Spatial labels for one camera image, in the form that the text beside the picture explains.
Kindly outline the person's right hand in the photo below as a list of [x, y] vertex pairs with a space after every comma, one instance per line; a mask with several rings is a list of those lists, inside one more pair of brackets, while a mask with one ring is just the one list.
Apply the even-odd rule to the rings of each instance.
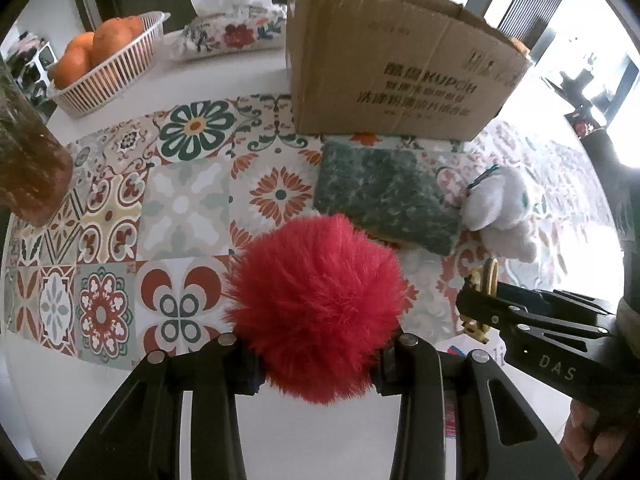
[[587, 466], [588, 455], [593, 453], [607, 460], [608, 466], [615, 465], [609, 479], [638, 479], [639, 415], [634, 422], [602, 426], [597, 434], [587, 427], [591, 415], [592, 409], [586, 404], [577, 400], [570, 402], [570, 416], [560, 442], [567, 463], [576, 474], [581, 474]]

